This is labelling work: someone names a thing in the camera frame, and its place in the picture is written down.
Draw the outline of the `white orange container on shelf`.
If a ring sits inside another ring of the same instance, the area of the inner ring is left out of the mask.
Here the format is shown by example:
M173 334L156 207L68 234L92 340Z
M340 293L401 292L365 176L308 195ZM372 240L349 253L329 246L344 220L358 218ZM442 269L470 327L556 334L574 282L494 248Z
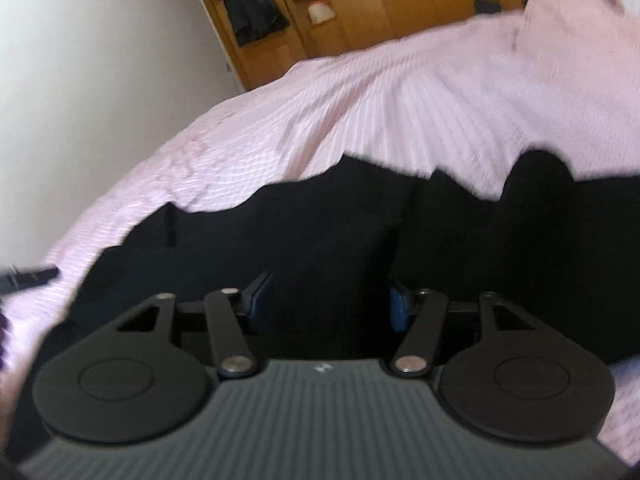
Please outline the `white orange container on shelf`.
M309 3L307 12L312 26L317 26L336 18L335 11L328 0L317 0Z

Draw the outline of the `pink rumpled blanket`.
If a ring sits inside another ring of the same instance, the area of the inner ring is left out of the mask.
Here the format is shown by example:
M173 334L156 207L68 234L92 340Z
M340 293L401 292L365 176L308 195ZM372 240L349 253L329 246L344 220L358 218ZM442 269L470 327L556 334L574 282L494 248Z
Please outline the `pink rumpled blanket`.
M566 84L639 91L639 20L611 0L528 0L514 49Z

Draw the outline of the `black long-sleeve sweater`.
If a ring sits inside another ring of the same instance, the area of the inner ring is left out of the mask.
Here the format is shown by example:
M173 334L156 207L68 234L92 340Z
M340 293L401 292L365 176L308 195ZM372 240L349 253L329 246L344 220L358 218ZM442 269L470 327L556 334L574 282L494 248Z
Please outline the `black long-sleeve sweater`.
M198 301L263 273L254 348L270 358L389 358L400 285L463 302L493 292L614 365L639 352L639 178L578 179L530 150L484 200L442 170L346 156L227 210L166 204L100 253L32 365L159 292Z

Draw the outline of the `black bag by wardrobe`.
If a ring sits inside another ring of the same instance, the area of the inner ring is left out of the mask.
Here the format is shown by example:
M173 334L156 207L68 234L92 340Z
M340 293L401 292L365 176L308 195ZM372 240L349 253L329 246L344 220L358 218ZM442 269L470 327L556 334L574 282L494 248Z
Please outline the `black bag by wardrobe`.
M502 6L498 0L474 0L474 14L498 14Z

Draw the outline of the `black hanging jacket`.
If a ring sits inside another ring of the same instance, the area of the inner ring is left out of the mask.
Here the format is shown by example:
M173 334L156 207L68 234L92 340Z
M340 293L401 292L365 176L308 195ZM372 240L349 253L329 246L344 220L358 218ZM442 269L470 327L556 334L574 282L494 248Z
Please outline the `black hanging jacket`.
M239 47L290 26L274 0L222 0L222 3Z

